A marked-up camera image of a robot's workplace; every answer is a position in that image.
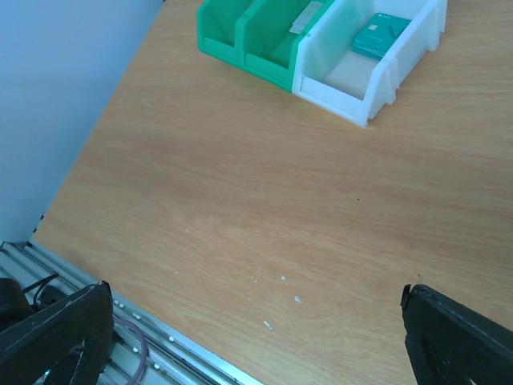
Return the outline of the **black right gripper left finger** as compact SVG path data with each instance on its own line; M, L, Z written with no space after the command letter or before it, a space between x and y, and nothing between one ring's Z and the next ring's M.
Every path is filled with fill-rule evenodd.
M35 311L16 281L1 282L1 383L96 384L113 333L107 282Z

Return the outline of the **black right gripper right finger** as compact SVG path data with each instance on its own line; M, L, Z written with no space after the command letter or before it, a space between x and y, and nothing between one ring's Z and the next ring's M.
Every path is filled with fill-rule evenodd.
M511 384L512 331L423 284L404 286L406 350L418 384Z

